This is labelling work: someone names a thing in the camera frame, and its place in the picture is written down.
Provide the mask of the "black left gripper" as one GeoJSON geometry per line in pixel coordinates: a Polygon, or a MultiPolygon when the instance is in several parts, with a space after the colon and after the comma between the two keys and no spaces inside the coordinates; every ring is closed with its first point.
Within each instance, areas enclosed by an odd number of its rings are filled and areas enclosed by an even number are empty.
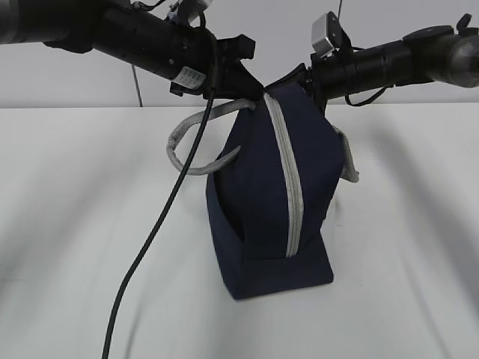
{"type": "Polygon", "coordinates": [[[216,51],[210,61],[210,69],[203,83],[194,89],[186,86],[197,71],[188,67],[180,71],[182,79],[171,82],[170,92],[177,96],[185,94],[207,99],[214,94],[216,99],[249,99],[262,97],[262,84],[244,67],[242,59],[252,59],[255,41],[244,34],[216,41],[216,51]]]}

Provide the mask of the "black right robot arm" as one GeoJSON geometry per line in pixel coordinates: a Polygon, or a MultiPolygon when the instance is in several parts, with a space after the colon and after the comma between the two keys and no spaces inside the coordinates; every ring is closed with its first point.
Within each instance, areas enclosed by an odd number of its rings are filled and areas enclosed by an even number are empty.
{"type": "Polygon", "coordinates": [[[435,25],[400,40],[367,49],[352,45],[338,16],[329,11],[311,29],[311,65],[298,65],[267,86],[297,83],[324,110],[331,99],[374,90],[359,106],[371,104],[389,88],[443,82],[461,88],[478,86],[478,28],[464,14],[456,26],[435,25]]]}

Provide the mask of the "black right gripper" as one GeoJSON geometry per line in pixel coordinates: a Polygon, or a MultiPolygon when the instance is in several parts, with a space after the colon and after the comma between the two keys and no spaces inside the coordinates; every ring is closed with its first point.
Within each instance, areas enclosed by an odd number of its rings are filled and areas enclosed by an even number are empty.
{"type": "Polygon", "coordinates": [[[327,106],[327,98],[324,97],[321,85],[314,80],[314,62],[320,60],[320,57],[313,53],[310,56],[311,65],[307,67],[305,63],[299,64],[287,75],[282,76],[280,79],[270,83],[265,87],[266,90],[272,90],[288,84],[298,84],[311,98],[320,112],[324,112],[327,106]]]}

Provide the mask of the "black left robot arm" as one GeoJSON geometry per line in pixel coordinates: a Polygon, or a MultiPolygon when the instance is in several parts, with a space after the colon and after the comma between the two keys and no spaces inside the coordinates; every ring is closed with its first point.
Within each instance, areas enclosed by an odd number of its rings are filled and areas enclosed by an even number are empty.
{"type": "Polygon", "coordinates": [[[218,39],[206,27],[210,1],[2,1],[1,43],[43,43],[84,54],[93,49],[170,81],[170,92],[208,99],[250,99],[263,85],[242,65],[255,42],[218,39]]]}

